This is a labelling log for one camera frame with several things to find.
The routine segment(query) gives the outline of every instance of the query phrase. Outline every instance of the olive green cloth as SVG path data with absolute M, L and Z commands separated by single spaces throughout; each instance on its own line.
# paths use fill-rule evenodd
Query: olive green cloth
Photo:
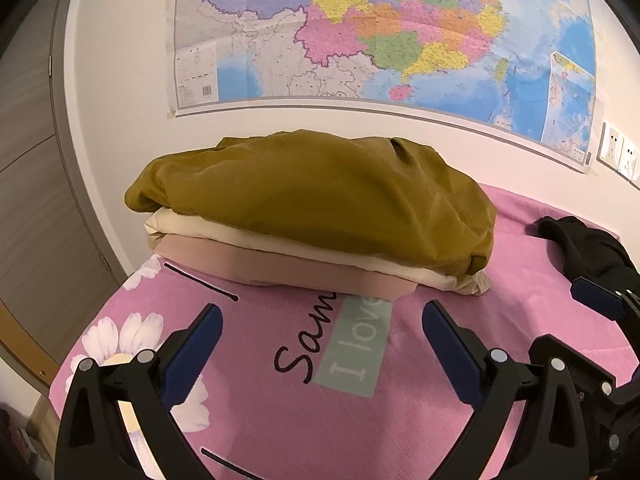
M 429 146 L 308 130 L 161 156 L 125 203 L 455 276 L 487 264 L 495 221 L 478 184 Z

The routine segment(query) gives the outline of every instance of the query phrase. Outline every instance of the pink province on map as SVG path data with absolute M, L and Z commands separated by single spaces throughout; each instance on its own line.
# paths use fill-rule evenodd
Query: pink province on map
M 482 59 L 488 52 L 494 38 L 486 35 L 479 27 L 471 27 L 460 42 L 460 52 L 465 54 L 470 62 Z
M 444 32 L 440 25 L 442 10 L 420 0 L 405 0 L 400 3 L 402 30 L 418 33 L 420 44 L 442 41 Z
M 389 90 L 389 99 L 392 101 L 404 101 L 413 91 L 414 89 L 409 85 L 397 85 Z
M 353 56 L 368 48 L 358 40 L 354 17 L 356 10 L 349 9 L 341 23 L 332 23 L 315 4 L 305 9 L 305 25 L 294 39 L 301 41 L 306 56 L 314 63 L 329 66 L 329 56 Z

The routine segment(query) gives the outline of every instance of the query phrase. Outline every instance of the pink blanket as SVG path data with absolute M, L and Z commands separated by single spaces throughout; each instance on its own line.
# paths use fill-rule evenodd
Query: pink blanket
M 524 232 L 542 216 L 565 213 L 484 190 L 498 218 L 487 268 L 494 287 L 479 298 L 418 286 L 391 304 L 239 285 L 153 257 L 76 343 L 50 399 L 61 414 L 65 387 L 83 357 L 99 364 L 129 360 L 157 348 L 213 302 L 222 309 L 222 338 L 187 401 L 172 413 L 215 478 L 412 480 L 433 473 L 471 414 L 422 332 L 429 300 L 439 299 L 488 348 L 504 348 L 516 360 L 527 360 L 535 337 L 552 333 L 619 384 L 628 381 L 638 362 L 622 332 L 572 300 L 569 282 L 554 267 L 561 268 L 559 248 Z M 482 478 L 498 473 L 521 409 L 513 410 Z M 162 478 L 132 409 L 122 411 L 147 475 Z

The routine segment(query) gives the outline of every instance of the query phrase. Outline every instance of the blue gripper pad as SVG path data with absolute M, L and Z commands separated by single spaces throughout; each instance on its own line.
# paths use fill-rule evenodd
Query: blue gripper pad
M 430 301 L 422 311 L 422 330 L 460 401 L 477 410 L 484 402 L 482 370 L 453 326 L 454 321 L 447 318 L 438 304 Z
M 222 335 L 220 308 L 209 303 L 200 314 L 199 322 L 188 330 L 190 334 L 164 370 L 160 399 L 168 410 L 186 400 L 216 347 Z
M 612 321 L 625 317 L 622 298 L 586 278 L 577 278 L 572 283 L 571 297 Z

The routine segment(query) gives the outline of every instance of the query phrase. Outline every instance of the wooden door frame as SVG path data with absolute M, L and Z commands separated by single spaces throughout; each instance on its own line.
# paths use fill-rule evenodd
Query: wooden door frame
M 0 299 L 0 357 L 44 396 L 60 365 L 36 343 Z

